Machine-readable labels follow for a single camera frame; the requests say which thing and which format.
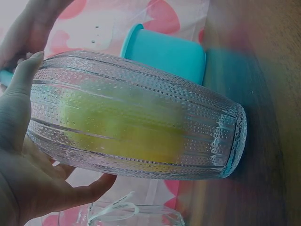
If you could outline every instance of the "wooden surface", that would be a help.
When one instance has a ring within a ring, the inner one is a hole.
[[[181,182],[177,208],[191,226],[300,226],[301,3],[210,4],[204,85],[245,108],[247,143],[229,178]]]

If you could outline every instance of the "teal plastic container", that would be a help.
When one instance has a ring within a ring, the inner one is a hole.
[[[145,30],[137,24],[129,31],[120,57],[134,60],[202,84],[206,54],[201,45]]]
[[[10,84],[13,75],[13,73],[5,70],[0,71],[0,82],[7,87]]]

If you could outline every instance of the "yellow sponge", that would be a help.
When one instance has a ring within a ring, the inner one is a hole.
[[[84,150],[174,163],[183,151],[181,106],[142,93],[66,92],[62,123],[74,131],[66,132],[67,137]]]

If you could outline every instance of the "hand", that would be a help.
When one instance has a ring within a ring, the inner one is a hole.
[[[31,116],[32,79],[42,60],[40,52],[21,62],[0,97],[0,221],[6,226],[94,202],[116,179],[104,174],[89,186],[73,188],[65,180],[74,168],[53,167],[53,161],[24,138]]]
[[[0,45],[0,69],[13,71],[26,53],[43,51],[60,13],[73,0],[30,0]]]

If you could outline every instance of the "raised dot pattern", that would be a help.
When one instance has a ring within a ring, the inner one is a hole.
[[[36,74],[31,99],[30,138],[76,167],[144,178],[223,178],[244,149],[239,104],[118,57],[56,55]]]

